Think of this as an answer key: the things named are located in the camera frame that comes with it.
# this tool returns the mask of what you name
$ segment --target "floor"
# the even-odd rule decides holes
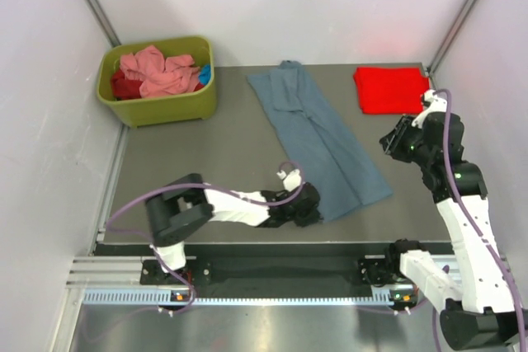
[[[84,307],[90,338],[126,318],[111,336],[87,343],[76,336],[71,352],[434,352],[432,307],[407,314],[380,315],[353,307],[197,307],[170,318],[137,307]],[[441,350],[451,350],[439,329]],[[506,348],[486,349],[506,352]]]
[[[402,65],[384,65],[396,67]],[[385,156],[378,143],[399,120],[397,115],[363,115],[352,75],[357,65],[314,65],[307,69],[323,94],[363,144],[394,190],[394,195],[334,222],[297,228],[250,228],[209,223],[189,242],[374,242],[399,238],[447,241],[446,227],[416,165]],[[208,120],[130,130],[115,190],[112,212],[146,191],[199,172],[208,182],[233,190],[279,190],[277,166],[286,160],[246,76],[270,67],[217,68],[219,106]],[[138,206],[116,225],[147,230]],[[105,242],[142,242],[136,236],[105,235]]]

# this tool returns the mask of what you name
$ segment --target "white wall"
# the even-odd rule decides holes
[[[119,127],[94,95],[109,45],[83,0],[2,0],[0,15],[0,350],[41,352]]]
[[[463,0],[101,0],[123,42],[203,34],[220,65],[428,63]]]
[[[436,75],[488,185],[493,231],[528,301],[528,0],[480,0]]]

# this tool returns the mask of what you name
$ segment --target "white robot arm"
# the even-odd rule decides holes
[[[251,227],[277,228],[289,221],[301,227],[318,222],[321,218],[317,210],[319,195],[309,183],[304,183],[297,198],[282,206],[270,207],[249,201],[281,201],[301,187],[298,169],[288,173],[280,171],[277,175],[282,181],[283,190],[260,190],[252,193],[234,191],[243,199],[208,189],[177,190],[153,197],[146,202],[153,249],[168,268],[179,270],[186,266],[185,240],[205,223],[230,222]],[[201,184],[203,180],[198,174],[190,174],[173,184],[189,182]]]
[[[448,180],[442,140],[447,102],[433,90],[422,99],[427,108],[416,117],[403,116],[379,142],[393,159],[421,168],[422,181],[449,231],[462,285],[434,263],[420,242],[391,244],[386,255],[389,271],[410,279],[441,313],[444,337],[454,350],[509,345],[518,336],[516,314],[512,293],[488,251],[490,246],[497,252],[497,245],[482,173],[462,159],[464,125],[458,115],[451,114],[447,125],[450,165],[462,202],[483,234],[479,236],[455,202]]]

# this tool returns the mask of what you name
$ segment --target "yellow-green plastic basket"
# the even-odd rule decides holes
[[[120,66],[120,56],[137,53],[155,45],[165,57],[190,54],[197,66],[211,65],[211,79],[198,92],[162,96],[159,98],[131,99],[117,101],[110,85],[110,79]],[[169,123],[172,121],[207,119],[216,110],[215,68],[213,50],[207,39],[201,36],[188,36],[176,39],[147,41],[133,45],[120,45],[106,53],[101,63],[97,83],[99,101],[110,107],[119,119],[130,127]]]

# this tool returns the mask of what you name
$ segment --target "blue pants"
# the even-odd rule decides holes
[[[343,124],[303,65],[284,61],[247,77],[291,160],[321,195],[331,221],[392,195],[354,134]]]

